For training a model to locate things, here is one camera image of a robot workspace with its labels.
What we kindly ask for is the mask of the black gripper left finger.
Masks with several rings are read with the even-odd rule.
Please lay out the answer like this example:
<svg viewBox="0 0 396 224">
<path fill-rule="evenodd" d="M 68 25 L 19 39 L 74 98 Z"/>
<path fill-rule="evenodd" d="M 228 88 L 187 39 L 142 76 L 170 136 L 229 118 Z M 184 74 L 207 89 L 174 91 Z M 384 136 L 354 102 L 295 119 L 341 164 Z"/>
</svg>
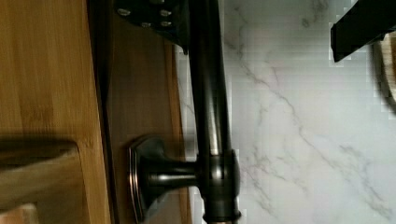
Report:
<svg viewBox="0 0 396 224">
<path fill-rule="evenodd" d="M 114 0 L 115 11 L 129 23 L 149 28 L 189 52 L 189 0 Z"/>
</svg>

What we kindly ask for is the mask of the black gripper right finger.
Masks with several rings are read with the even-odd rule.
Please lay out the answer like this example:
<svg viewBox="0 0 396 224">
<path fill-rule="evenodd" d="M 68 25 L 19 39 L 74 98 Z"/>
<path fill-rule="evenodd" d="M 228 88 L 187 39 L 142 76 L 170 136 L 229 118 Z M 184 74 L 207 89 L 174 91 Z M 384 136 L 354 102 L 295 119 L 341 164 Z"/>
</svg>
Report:
<svg viewBox="0 0 396 224">
<path fill-rule="evenodd" d="M 336 63 L 395 30 L 396 0 L 358 0 L 331 29 Z"/>
</svg>

